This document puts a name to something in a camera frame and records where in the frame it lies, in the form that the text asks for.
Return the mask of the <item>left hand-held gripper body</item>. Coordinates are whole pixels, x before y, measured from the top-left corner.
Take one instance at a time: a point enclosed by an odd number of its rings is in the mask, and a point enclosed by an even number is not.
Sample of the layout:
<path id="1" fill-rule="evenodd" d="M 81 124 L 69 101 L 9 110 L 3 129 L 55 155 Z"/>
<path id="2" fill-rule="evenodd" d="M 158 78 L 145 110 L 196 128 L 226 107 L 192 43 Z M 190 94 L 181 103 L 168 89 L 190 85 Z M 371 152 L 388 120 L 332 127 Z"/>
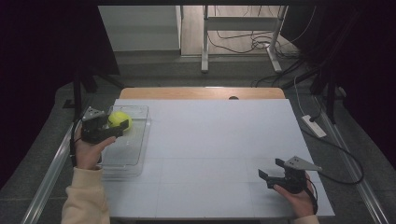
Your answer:
<path id="1" fill-rule="evenodd" d="M 116 136 L 117 130 L 106 126 L 107 119 L 108 115 L 105 111 L 89 107 L 82 116 L 82 140 L 98 144 L 108 137 Z"/>

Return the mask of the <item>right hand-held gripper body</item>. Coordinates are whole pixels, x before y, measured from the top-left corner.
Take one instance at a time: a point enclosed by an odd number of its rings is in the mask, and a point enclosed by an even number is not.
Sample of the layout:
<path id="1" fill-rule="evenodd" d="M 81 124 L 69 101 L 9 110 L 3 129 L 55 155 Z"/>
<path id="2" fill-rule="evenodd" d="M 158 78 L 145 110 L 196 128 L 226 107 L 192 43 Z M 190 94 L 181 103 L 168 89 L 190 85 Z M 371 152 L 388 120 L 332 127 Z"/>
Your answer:
<path id="1" fill-rule="evenodd" d="M 322 168 L 309 161 L 306 161 L 297 156 L 284 161 L 284 177 L 272 177 L 269 176 L 267 188 L 272 189 L 274 185 L 279 185 L 283 189 L 287 190 L 292 194 L 302 192 L 306 188 L 306 171 L 321 171 Z"/>

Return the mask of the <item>yellow-green apple with stem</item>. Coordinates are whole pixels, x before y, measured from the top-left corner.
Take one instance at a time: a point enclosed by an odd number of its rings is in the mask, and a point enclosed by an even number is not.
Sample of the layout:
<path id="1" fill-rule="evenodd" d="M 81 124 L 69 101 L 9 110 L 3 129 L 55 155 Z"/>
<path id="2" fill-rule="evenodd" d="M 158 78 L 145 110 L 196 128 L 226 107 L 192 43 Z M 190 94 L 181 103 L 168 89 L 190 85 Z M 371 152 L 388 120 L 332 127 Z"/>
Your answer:
<path id="1" fill-rule="evenodd" d="M 107 125 L 109 127 L 117 127 L 120 126 L 124 121 L 128 121 L 128 124 L 126 125 L 124 130 L 130 130 L 132 128 L 132 118 L 125 112 L 114 111 L 108 116 Z"/>

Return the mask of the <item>clear plastic container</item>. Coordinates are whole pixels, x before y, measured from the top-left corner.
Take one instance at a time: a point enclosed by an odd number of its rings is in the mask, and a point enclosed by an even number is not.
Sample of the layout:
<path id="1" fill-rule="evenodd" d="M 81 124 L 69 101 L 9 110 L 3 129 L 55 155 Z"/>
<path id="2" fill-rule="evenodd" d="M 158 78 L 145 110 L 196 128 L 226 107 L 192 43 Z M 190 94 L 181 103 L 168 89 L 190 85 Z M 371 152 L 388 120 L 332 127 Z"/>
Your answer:
<path id="1" fill-rule="evenodd" d="M 126 179 L 140 175 L 149 140 L 150 114 L 145 105 L 113 105 L 108 112 L 111 121 L 116 121 L 115 112 L 128 115 L 132 124 L 123 136 L 106 147 L 100 163 L 105 179 Z"/>

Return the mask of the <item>person's left hand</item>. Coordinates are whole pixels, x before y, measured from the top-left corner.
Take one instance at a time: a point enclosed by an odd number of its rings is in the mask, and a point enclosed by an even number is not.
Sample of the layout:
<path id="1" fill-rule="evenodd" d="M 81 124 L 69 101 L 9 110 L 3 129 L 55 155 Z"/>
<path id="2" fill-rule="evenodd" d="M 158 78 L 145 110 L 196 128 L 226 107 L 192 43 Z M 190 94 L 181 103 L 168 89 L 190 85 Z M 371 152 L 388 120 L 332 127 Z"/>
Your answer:
<path id="1" fill-rule="evenodd" d="M 81 138 L 80 127 L 76 130 L 74 137 L 76 167 L 85 170 L 97 170 L 102 151 L 116 141 L 116 137 L 111 136 L 96 145 L 84 142 Z"/>

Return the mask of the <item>person's right hand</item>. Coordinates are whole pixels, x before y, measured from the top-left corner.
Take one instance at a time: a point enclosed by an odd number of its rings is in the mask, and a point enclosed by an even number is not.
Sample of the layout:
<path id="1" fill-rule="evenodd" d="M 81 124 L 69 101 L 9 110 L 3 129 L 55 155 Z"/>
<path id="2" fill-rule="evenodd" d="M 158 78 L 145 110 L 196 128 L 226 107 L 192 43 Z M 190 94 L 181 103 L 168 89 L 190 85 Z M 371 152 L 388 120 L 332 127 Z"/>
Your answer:
<path id="1" fill-rule="evenodd" d="M 305 178 L 306 190 L 297 194 L 291 194 L 279 185 L 274 185 L 274 190 L 290 203 L 290 206 L 297 218 L 313 216 L 315 214 L 314 204 L 311 200 L 311 195 L 314 194 L 314 191 L 311 186 L 310 176 L 305 174 Z"/>

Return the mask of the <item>black metal stand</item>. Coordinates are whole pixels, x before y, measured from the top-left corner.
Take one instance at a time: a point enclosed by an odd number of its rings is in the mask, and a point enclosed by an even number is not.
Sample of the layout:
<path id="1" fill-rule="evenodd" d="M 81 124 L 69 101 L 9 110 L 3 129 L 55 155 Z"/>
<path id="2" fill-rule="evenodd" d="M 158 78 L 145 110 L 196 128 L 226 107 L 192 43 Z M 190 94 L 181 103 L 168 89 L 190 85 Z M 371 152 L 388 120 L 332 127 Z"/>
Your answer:
<path id="1" fill-rule="evenodd" d="M 98 89 L 94 76 L 102 78 L 121 90 L 125 88 L 123 83 L 96 67 L 78 68 L 73 75 L 73 104 L 68 105 L 69 108 L 74 109 L 73 121 L 78 120 L 83 113 L 81 87 L 84 87 L 87 92 L 96 92 Z"/>
<path id="2" fill-rule="evenodd" d="M 337 98 L 336 96 L 336 74 L 335 70 L 326 63 L 308 70 L 307 72 L 294 77 L 292 81 L 289 81 L 280 86 L 281 90 L 286 90 L 290 87 L 295 87 L 297 83 L 316 76 L 310 86 L 310 92 L 314 95 L 319 95 L 326 91 L 324 96 L 325 99 L 325 112 L 328 119 L 332 124 L 335 124 L 334 116 L 334 103 Z"/>

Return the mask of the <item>white power strip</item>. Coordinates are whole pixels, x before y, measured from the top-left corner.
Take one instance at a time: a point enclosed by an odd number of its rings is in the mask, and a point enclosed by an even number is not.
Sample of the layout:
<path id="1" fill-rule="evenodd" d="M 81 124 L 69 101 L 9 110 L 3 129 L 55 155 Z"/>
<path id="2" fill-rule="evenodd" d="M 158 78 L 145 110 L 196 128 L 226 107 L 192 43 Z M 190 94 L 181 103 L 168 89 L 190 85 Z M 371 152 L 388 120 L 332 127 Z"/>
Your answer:
<path id="1" fill-rule="evenodd" d="M 318 138 L 325 137 L 327 134 L 323 131 L 322 128 L 315 121 L 311 121 L 311 117 L 309 115 L 302 116 L 302 120 L 308 129 Z"/>

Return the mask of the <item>white board table cover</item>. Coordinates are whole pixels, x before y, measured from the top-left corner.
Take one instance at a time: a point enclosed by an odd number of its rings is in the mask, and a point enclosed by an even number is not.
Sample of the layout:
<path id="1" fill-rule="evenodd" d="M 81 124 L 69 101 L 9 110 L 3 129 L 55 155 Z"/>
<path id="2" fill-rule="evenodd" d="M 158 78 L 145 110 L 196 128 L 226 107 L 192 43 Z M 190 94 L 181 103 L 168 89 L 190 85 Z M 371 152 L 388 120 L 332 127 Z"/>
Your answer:
<path id="1" fill-rule="evenodd" d="M 146 100 L 151 117 L 143 171 L 107 181 L 110 215 L 131 219 L 292 217 L 258 172 L 311 156 L 290 101 Z"/>

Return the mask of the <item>wooden table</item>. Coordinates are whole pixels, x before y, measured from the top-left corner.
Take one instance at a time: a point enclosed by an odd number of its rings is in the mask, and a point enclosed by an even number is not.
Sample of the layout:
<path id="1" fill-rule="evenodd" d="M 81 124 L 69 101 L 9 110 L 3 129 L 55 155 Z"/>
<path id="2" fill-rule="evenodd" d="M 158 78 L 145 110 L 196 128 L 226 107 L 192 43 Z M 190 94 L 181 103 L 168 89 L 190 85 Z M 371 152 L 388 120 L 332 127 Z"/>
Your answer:
<path id="1" fill-rule="evenodd" d="M 165 99 L 165 100 L 239 100 L 285 99 L 280 88 L 240 88 L 240 87 L 155 87 L 125 88 L 120 99 Z"/>

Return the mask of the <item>white cabinet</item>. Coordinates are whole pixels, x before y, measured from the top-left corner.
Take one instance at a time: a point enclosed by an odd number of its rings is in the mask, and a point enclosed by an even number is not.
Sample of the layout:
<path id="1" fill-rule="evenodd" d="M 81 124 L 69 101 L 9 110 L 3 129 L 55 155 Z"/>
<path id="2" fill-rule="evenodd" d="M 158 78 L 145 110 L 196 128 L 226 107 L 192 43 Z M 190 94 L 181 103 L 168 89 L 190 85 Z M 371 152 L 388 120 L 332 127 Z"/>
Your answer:
<path id="1" fill-rule="evenodd" d="M 101 6 L 114 51 L 179 50 L 180 6 Z"/>

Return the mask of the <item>white metal stand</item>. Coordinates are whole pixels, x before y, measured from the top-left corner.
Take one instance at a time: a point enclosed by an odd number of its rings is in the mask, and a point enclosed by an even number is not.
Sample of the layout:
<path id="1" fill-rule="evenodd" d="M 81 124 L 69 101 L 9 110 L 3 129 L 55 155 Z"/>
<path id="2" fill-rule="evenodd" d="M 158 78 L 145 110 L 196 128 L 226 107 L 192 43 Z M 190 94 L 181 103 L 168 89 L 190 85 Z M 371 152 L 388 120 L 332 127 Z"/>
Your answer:
<path id="1" fill-rule="evenodd" d="M 276 41 L 287 11 L 286 6 L 280 6 L 275 17 L 210 17 L 208 6 L 204 6 L 204 32 L 202 46 L 201 71 L 208 72 L 208 32 L 209 31 L 264 31 L 272 32 L 272 39 L 266 44 L 266 52 L 276 73 L 282 68 L 276 56 Z"/>

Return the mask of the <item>aluminium floor rail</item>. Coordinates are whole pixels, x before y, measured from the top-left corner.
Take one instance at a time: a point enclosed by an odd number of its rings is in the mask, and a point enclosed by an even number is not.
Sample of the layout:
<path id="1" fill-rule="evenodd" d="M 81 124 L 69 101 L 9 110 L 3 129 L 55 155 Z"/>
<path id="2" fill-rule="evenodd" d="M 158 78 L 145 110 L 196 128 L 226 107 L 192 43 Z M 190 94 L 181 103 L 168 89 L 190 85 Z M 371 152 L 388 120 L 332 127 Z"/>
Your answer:
<path id="1" fill-rule="evenodd" d="M 84 105 L 79 112 L 77 117 L 73 119 L 70 127 L 68 128 L 62 143 L 59 145 L 50 165 L 45 173 L 33 200 L 28 206 L 21 224 L 37 224 L 40 216 L 42 215 L 46 203 L 51 195 L 51 192 L 58 180 L 58 177 L 64 167 L 66 160 L 69 158 L 70 150 L 70 139 L 75 134 L 74 126 L 76 122 L 79 122 L 82 115 L 90 107 L 90 105 Z"/>
<path id="2" fill-rule="evenodd" d="M 319 117 L 323 120 L 326 129 L 329 132 L 329 136 L 332 138 L 334 143 L 340 148 L 344 149 L 346 152 L 350 152 L 349 147 L 347 146 L 343 136 L 341 135 L 339 129 L 335 124 L 331 122 L 328 116 L 325 113 L 325 106 L 323 103 L 319 101 L 317 97 L 314 97 L 313 100 L 319 106 L 320 112 Z M 383 206 L 375 195 L 375 192 L 371 188 L 369 182 L 365 179 L 365 174 L 363 169 L 359 167 L 358 163 L 348 156 L 345 152 L 341 153 L 341 157 L 343 158 L 343 162 L 351 175 L 354 181 L 358 181 L 361 179 L 361 182 L 356 185 L 360 196 L 364 204 L 366 205 L 368 212 L 370 213 L 372 219 L 375 224 L 389 224 L 389 219 L 386 215 Z"/>

